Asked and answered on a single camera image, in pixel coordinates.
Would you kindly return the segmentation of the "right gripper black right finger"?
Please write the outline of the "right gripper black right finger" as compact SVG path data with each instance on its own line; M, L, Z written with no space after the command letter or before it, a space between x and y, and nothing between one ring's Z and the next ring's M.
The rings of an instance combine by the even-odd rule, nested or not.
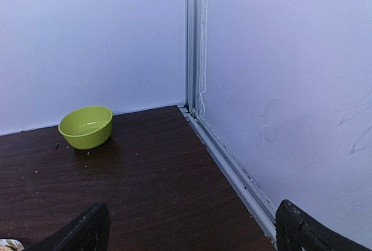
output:
M276 211L275 227L278 250L368 250L322 225L287 199Z

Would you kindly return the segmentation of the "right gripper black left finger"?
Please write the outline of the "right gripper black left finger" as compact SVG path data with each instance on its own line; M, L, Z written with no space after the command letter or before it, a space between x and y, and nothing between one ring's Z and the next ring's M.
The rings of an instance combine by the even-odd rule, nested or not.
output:
M62 229L25 250L107 250L111 218L106 203L95 203Z

